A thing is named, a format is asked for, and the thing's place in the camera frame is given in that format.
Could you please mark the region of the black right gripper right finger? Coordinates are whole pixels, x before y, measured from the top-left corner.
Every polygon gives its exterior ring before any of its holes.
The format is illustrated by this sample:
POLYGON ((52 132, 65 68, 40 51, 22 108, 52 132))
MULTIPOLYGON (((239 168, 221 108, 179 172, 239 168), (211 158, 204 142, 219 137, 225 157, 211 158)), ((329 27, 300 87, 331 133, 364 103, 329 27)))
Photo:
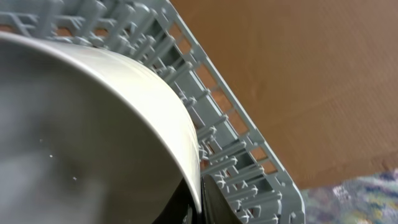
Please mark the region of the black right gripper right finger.
POLYGON ((201 177, 201 199, 201 223, 242 224, 211 175, 201 177))

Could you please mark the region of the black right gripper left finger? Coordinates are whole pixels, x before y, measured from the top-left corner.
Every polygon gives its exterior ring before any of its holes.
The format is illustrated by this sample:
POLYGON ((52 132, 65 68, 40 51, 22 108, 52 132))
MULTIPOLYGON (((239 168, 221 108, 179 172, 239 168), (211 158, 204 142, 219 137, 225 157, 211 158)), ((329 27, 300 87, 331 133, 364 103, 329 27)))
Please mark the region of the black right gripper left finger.
POLYGON ((190 189, 184 179, 181 180, 169 202, 152 222, 153 224, 197 224, 198 214, 190 189))

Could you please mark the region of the grey white bowl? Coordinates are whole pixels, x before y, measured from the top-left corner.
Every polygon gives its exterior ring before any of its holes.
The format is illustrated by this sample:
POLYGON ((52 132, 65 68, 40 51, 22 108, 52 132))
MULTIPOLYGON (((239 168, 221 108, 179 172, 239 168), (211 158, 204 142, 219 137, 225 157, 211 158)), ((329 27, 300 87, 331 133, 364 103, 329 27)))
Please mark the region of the grey white bowl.
POLYGON ((102 49, 1 34, 1 222, 152 223, 198 140, 158 74, 102 49))

